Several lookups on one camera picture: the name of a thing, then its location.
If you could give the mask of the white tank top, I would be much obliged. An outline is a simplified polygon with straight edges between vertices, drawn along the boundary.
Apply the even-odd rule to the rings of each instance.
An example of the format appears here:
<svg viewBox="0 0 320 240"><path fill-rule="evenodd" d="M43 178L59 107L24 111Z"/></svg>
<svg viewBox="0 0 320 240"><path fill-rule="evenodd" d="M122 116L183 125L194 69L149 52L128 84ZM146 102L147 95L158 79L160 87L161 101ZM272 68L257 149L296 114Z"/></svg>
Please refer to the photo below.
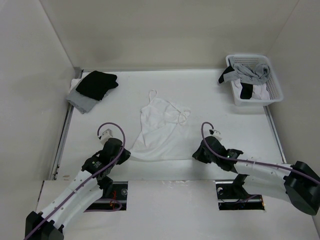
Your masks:
<svg viewBox="0 0 320 240"><path fill-rule="evenodd" d="M140 110L141 132L134 142L131 160L141 163L191 159L191 109L148 93L149 103Z"/></svg>

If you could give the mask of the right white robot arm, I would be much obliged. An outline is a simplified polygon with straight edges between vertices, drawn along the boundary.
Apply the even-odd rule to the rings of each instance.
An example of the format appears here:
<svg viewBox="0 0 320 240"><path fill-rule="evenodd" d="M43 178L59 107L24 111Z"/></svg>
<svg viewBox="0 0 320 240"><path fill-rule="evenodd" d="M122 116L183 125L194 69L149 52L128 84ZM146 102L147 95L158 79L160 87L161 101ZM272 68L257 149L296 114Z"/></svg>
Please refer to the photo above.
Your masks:
<svg viewBox="0 0 320 240"><path fill-rule="evenodd" d="M241 150L226 149L216 137L208 136L201 141L192 157L235 173L237 176L231 190L241 200L250 195L265 195L291 203L307 215L317 215L320 209L320 177L310 166L302 161L271 164L240 160L238 157L242 154Z"/></svg>

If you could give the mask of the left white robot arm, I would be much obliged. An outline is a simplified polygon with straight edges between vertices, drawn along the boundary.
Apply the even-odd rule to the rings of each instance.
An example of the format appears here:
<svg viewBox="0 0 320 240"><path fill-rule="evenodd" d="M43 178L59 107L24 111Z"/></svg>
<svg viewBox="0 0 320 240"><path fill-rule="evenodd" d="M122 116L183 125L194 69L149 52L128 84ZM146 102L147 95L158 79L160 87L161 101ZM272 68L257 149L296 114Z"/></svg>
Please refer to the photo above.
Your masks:
<svg viewBox="0 0 320 240"><path fill-rule="evenodd" d="M40 212L25 220L26 240L62 240L67 229L95 201L112 195L112 168L129 159L125 140L109 138L102 148L82 165L66 189Z"/></svg>

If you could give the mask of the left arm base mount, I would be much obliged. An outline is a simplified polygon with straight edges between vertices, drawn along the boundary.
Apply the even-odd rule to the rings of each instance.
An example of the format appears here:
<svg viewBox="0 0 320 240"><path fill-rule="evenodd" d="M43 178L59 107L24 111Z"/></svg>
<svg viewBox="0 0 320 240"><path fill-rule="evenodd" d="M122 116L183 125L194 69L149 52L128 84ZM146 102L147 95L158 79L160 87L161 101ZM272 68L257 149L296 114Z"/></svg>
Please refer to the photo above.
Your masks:
<svg viewBox="0 0 320 240"><path fill-rule="evenodd" d="M113 181L105 176L98 183L103 189L102 197L92 203L85 212L116 212L127 210L129 184L127 181Z"/></svg>

